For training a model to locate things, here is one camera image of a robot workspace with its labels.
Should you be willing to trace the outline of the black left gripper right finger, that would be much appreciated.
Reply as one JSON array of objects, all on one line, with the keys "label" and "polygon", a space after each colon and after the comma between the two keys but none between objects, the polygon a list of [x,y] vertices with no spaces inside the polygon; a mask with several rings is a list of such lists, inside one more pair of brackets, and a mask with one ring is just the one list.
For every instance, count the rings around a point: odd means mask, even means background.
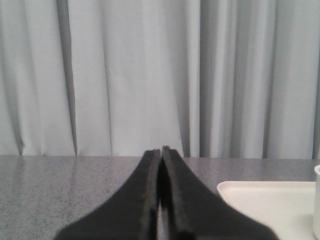
[{"label": "black left gripper right finger", "polygon": [[267,226],[240,213],[211,192],[179,153],[162,149],[159,192],[171,240],[275,240]]}]

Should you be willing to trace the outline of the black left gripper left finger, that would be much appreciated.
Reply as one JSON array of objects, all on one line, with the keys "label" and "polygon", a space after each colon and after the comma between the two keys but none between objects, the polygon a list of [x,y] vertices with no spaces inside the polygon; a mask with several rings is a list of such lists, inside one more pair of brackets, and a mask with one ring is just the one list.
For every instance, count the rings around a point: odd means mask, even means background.
[{"label": "black left gripper left finger", "polygon": [[57,240],[155,240],[160,150],[144,152],[122,187],[97,209],[63,228]]}]

